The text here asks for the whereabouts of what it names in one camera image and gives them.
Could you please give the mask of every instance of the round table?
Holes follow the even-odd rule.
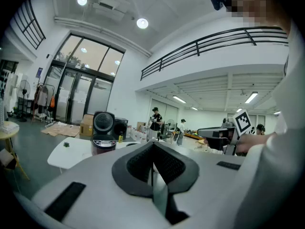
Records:
[[[14,124],[14,123],[12,121],[4,121],[4,126],[8,126],[10,124]],[[19,160],[17,159],[15,152],[13,151],[13,145],[12,145],[12,141],[10,139],[11,137],[15,136],[18,132],[19,132],[19,126],[13,132],[8,133],[8,134],[0,130],[0,140],[5,140],[6,150],[13,155],[14,159],[16,160],[17,166],[19,166],[19,168],[22,171],[22,173],[24,174],[24,176],[29,180],[29,177],[27,176],[25,171],[22,169],[22,167],[19,163]]]

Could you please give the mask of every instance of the white table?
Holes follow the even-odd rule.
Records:
[[[65,142],[69,143],[69,147],[63,145]],[[117,143],[115,149],[126,147],[129,143],[140,142]],[[91,141],[67,137],[54,148],[48,158],[48,164],[59,167],[62,173],[61,169],[70,169],[77,163],[91,156]]]

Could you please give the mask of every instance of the black appliance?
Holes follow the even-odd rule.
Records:
[[[128,120],[124,118],[115,118],[111,135],[115,140],[119,140],[120,133],[123,133],[123,140],[126,139]]]
[[[96,111],[93,116],[93,136],[91,137],[92,155],[98,155],[115,150],[116,140],[108,133],[114,126],[114,114]]]

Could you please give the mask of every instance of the glass door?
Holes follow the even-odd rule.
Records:
[[[63,79],[58,88],[58,100],[56,104],[56,120],[66,122],[69,101],[72,94],[72,87],[77,77],[77,73],[72,70],[65,70]]]
[[[73,98],[71,97],[71,110],[68,109],[67,122],[79,125],[82,121],[85,105],[88,99],[88,92],[93,76],[77,73],[77,81],[73,87]]]

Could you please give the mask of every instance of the black panel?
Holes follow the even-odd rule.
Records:
[[[63,190],[55,201],[46,208],[45,213],[52,218],[61,221],[85,187],[85,184],[72,182],[65,190]]]

